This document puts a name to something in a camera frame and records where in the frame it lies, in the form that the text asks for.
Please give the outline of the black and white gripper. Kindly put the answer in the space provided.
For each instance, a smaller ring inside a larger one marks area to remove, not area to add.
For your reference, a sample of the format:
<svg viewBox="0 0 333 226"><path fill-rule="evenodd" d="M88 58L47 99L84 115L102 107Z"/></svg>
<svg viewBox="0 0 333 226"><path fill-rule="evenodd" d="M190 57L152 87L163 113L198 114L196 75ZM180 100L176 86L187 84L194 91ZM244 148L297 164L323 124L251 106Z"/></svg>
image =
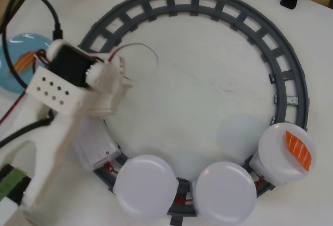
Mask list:
<svg viewBox="0 0 333 226"><path fill-rule="evenodd" d="M48 69L80 88L93 91L89 115L114 113L133 82L125 76L125 58L103 61L93 58L62 39L51 42L46 51Z"/></svg>

